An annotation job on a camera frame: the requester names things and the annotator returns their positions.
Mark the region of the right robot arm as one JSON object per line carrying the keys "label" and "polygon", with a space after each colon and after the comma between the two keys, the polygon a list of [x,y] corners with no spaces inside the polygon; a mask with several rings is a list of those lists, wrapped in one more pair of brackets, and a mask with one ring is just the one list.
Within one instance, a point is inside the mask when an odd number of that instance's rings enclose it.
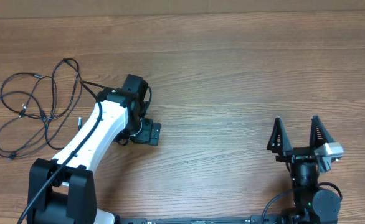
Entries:
{"label": "right robot arm", "polygon": [[336,185],[319,182],[318,178],[331,170],[333,162],[342,158],[344,149],[325,129],[320,117],[311,118],[309,145],[305,147],[292,147],[282,119],[275,118],[267,150],[276,154],[277,162],[286,165],[292,189],[269,201],[261,222],[265,223],[268,209],[274,202],[292,194],[294,207],[282,210],[276,217],[277,223],[337,223],[342,192]]}

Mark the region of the black cable white tag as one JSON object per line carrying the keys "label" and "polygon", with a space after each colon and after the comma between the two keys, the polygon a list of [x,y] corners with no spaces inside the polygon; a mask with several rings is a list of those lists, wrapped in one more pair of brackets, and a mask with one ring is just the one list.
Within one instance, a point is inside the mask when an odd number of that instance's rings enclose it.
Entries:
{"label": "black cable white tag", "polygon": [[[4,93],[4,87],[13,79],[13,78],[16,78],[18,76],[28,76],[28,77],[34,77],[37,79],[36,81],[36,84],[34,85],[34,87],[32,88],[31,92],[28,93],[28,92],[24,92],[24,91],[10,91],[10,92],[7,92],[7,93]],[[43,122],[46,122],[46,121],[51,121],[53,119],[56,119],[57,117],[54,117],[54,116],[47,116],[44,112],[44,110],[42,109],[38,99],[34,96],[34,92],[37,88],[37,86],[39,85],[39,83],[43,80],[43,79],[46,79],[46,78],[49,78],[50,81],[51,81],[51,89],[52,89],[52,110],[55,110],[56,109],[56,94],[57,94],[57,87],[56,87],[56,82],[55,82],[55,79],[53,76],[42,76],[42,75],[39,75],[37,73],[32,73],[32,72],[18,72],[18,73],[14,73],[12,74],[11,76],[7,77],[3,83],[1,84],[1,87],[0,87],[0,100],[1,100],[1,103],[7,108],[9,109],[10,111],[12,112],[15,112],[18,114],[18,116],[20,118],[22,117],[28,117],[28,118],[32,118],[32,119],[39,119]],[[15,110],[14,108],[10,107],[6,101],[5,101],[5,97],[6,96],[9,96],[9,95],[13,95],[13,94],[22,94],[22,95],[27,95],[28,98],[26,100],[26,103],[23,104],[22,106],[22,109],[20,111],[17,111]],[[34,115],[34,114],[27,114],[26,111],[27,111],[27,107],[29,106],[29,103],[30,101],[33,100],[38,109],[39,109],[39,115]]]}

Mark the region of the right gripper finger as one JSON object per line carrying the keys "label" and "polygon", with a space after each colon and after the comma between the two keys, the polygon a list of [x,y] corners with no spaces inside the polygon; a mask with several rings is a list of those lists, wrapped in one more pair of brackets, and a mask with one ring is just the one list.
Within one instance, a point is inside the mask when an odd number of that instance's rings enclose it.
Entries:
{"label": "right gripper finger", "polygon": [[267,144],[267,150],[279,156],[286,156],[293,150],[281,117],[275,118],[273,130]]}
{"label": "right gripper finger", "polygon": [[318,148],[325,143],[334,143],[335,140],[326,130],[319,116],[311,118],[310,147]]}

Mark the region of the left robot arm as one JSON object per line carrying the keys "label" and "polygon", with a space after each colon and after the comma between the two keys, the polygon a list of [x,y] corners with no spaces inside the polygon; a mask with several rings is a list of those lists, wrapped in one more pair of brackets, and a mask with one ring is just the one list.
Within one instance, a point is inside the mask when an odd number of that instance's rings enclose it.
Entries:
{"label": "left robot arm", "polygon": [[86,123],[51,160],[37,159],[29,172],[27,223],[129,223],[99,209],[96,169],[111,143],[157,146],[161,125],[146,118],[151,93],[139,76],[127,75],[121,88],[104,87]]}

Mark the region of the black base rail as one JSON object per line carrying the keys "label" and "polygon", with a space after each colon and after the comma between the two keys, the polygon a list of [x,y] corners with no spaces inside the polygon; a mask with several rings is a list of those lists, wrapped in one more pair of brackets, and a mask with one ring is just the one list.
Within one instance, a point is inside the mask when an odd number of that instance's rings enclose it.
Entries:
{"label": "black base rail", "polygon": [[287,224],[281,215],[251,215],[240,218],[117,218],[116,224]]}

